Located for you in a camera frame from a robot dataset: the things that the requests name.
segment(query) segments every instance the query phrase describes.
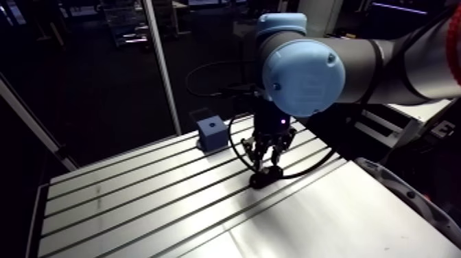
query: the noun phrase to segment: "small blue box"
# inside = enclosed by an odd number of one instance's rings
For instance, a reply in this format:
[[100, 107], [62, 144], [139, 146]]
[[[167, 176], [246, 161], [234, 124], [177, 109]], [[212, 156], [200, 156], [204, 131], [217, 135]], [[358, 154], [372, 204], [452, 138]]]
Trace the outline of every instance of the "small blue box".
[[210, 152], [227, 146], [227, 126], [221, 117], [209, 117], [197, 122], [198, 134], [200, 136], [200, 149]]

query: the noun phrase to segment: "light blue joint cap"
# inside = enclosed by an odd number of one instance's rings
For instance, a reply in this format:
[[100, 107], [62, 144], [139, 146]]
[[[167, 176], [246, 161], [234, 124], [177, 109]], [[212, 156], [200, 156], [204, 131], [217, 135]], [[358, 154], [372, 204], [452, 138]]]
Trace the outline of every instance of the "light blue joint cap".
[[256, 36], [280, 31], [295, 31], [305, 35], [306, 24], [304, 14], [263, 14], [258, 19]]
[[330, 107], [345, 81], [340, 57], [316, 40], [285, 43], [263, 65], [266, 93], [278, 108], [295, 117], [309, 117]]

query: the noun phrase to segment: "vertical pole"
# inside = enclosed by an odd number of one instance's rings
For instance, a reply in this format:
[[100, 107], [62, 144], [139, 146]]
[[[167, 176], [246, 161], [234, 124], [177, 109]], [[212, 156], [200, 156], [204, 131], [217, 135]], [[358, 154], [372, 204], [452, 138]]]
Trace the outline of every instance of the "vertical pole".
[[160, 40], [160, 35], [158, 34], [157, 22], [155, 19], [154, 6], [152, 5], [152, 0], [143, 0], [144, 7], [146, 9], [147, 21], [149, 23], [150, 33], [152, 35], [152, 40], [154, 41], [155, 52], [157, 54], [158, 65], [160, 66], [160, 72], [163, 79], [163, 87], [165, 88], [165, 93], [167, 95], [167, 101], [169, 106], [169, 111], [172, 115], [174, 129], [176, 134], [181, 135], [181, 127], [179, 124], [178, 112], [176, 111], [176, 105], [174, 103], [172, 86], [169, 82], [167, 64], [165, 62], [165, 56], [163, 55], [162, 42]]
[[[14, 112], [23, 120], [23, 122], [29, 127], [29, 129], [45, 144], [48, 150], [55, 156], [59, 151], [57, 141], [55, 141], [51, 135], [45, 131], [44, 127], [37, 121], [37, 119], [31, 114], [31, 112], [24, 106], [23, 102], [13, 93], [12, 89], [9, 89], [0, 74], [0, 95], [5, 101], [11, 106]], [[76, 170], [77, 167], [69, 157], [58, 157], [61, 163], [69, 170]]]

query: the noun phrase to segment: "robotic arm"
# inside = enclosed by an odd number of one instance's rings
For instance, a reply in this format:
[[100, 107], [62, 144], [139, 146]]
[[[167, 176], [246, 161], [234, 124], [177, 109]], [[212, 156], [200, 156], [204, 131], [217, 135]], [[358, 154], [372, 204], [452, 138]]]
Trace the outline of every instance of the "robotic arm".
[[[420, 104], [461, 96], [453, 75], [461, 48], [459, 22], [451, 19], [454, 10], [447, 8], [427, 27], [394, 41], [308, 38], [304, 14], [261, 16], [255, 131], [241, 141], [253, 165], [240, 158], [255, 172], [250, 186], [262, 188], [291, 178], [277, 166], [296, 134], [289, 126], [291, 116], [309, 117], [335, 102]], [[262, 167], [270, 147], [273, 166]]]

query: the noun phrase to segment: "aluminum table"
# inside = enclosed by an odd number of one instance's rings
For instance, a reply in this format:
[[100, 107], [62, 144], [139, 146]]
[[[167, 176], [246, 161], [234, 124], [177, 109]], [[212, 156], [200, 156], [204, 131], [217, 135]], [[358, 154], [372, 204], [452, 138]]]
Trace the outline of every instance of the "aluminum table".
[[[302, 124], [292, 125], [298, 134], [279, 163], [285, 174], [329, 151]], [[251, 133], [251, 117], [233, 125], [235, 142]], [[197, 139], [192, 132], [53, 178], [38, 256], [461, 257], [337, 154], [307, 176], [256, 191], [230, 148], [203, 154]]]

